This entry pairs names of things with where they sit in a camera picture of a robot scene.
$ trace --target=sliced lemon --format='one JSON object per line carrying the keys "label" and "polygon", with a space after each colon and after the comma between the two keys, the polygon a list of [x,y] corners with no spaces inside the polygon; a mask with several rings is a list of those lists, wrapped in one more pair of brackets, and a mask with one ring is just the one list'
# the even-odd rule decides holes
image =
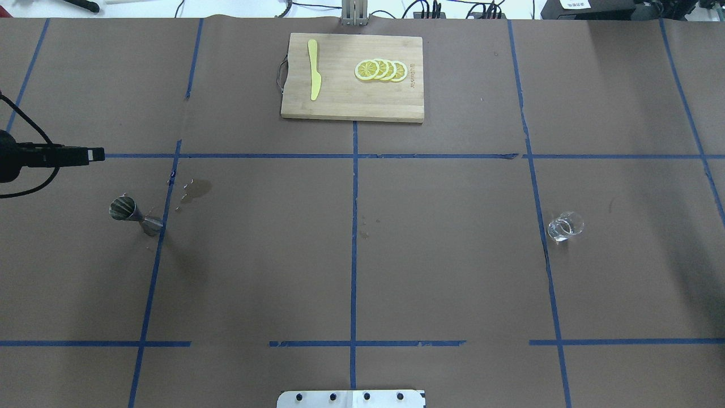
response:
{"label": "sliced lemon", "polygon": [[380,78],[381,81],[390,81],[391,79],[395,78],[395,74],[398,72],[398,66],[394,64],[392,61],[388,61],[388,65],[390,65],[390,72],[388,72],[388,75],[384,76],[383,78]]}
{"label": "sliced lemon", "polygon": [[395,76],[390,80],[391,82],[400,82],[407,77],[407,65],[400,61],[391,61],[391,64],[395,65]]}
{"label": "sliced lemon", "polygon": [[391,65],[390,65],[390,61],[383,60],[382,58],[375,58],[374,61],[377,62],[378,66],[380,67],[378,69],[378,75],[375,76],[375,79],[380,79],[380,78],[388,76],[388,73],[392,69]]}
{"label": "sliced lemon", "polygon": [[361,81],[369,81],[378,75],[380,65],[375,60],[362,60],[355,67],[355,76]]}

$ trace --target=knife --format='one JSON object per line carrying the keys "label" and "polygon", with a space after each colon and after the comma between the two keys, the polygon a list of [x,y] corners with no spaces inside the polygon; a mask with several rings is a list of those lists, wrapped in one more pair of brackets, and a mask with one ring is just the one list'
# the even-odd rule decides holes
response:
{"label": "knife", "polygon": [[307,41],[307,50],[310,53],[310,72],[312,72],[312,89],[310,99],[316,100],[322,86],[322,75],[317,71],[317,40]]}

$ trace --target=metal jigger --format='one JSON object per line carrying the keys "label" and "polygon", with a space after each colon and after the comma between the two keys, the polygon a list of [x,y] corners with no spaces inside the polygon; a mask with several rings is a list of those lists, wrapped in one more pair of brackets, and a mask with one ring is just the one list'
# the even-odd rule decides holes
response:
{"label": "metal jigger", "polygon": [[164,223],[160,219],[142,214],[136,205],[136,201],[124,195],[113,200],[108,212],[114,220],[137,221],[146,235],[150,237],[158,235],[164,226]]}

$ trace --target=glass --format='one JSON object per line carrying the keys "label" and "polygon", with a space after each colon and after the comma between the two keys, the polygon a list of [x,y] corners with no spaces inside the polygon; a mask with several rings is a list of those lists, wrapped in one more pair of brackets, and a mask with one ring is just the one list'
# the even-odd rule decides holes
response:
{"label": "glass", "polygon": [[566,241],[584,231],[584,220],[573,211],[565,211],[549,223],[547,232],[556,242]]}

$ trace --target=wooden cutting board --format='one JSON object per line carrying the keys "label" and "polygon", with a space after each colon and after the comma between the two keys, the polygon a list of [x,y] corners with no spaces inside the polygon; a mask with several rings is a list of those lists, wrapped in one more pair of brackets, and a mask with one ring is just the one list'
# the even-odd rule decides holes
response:
{"label": "wooden cutting board", "polygon": [[[322,86],[315,101],[307,41],[318,42],[318,72]],[[384,58],[408,66],[401,82],[361,81],[355,66],[362,60]],[[422,123],[423,39],[421,37],[292,33],[289,72],[282,95],[282,117]]]}

